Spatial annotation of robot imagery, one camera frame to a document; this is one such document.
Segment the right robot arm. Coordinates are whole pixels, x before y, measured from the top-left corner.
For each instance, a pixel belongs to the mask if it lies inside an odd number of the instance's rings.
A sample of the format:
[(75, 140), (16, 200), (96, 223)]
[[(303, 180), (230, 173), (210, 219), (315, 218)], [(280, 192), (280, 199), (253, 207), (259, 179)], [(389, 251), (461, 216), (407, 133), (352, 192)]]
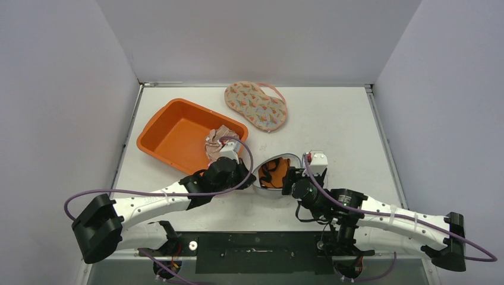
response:
[(462, 214), (432, 216), (350, 189), (324, 189), (324, 177), (324, 173), (310, 177), (306, 170), (290, 167), (282, 179), (282, 194), (308, 210), (312, 222), (331, 225), (336, 236), (327, 245), (337, 254), (403, 252), (426, 258), (444, 270), (466, 271)]

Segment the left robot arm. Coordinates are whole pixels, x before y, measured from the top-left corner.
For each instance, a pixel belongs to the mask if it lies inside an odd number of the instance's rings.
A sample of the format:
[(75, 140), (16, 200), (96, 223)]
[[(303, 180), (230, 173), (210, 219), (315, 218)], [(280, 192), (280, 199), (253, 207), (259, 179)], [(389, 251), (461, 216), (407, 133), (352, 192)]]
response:
[(207, 169), (157, 191), (125, 191), (126, 198), (112, 199), (109, 190), (93, 190), (94, 198), (71, 217), (71, 228), (86, 264), (123, 249), (154, 249), (168, 256), (177, 249), (177, 236), (170, 222), (154, 218), (208, 204), (213, 197), (248, 188), (255, 180), (241, 159), (221, 157)]

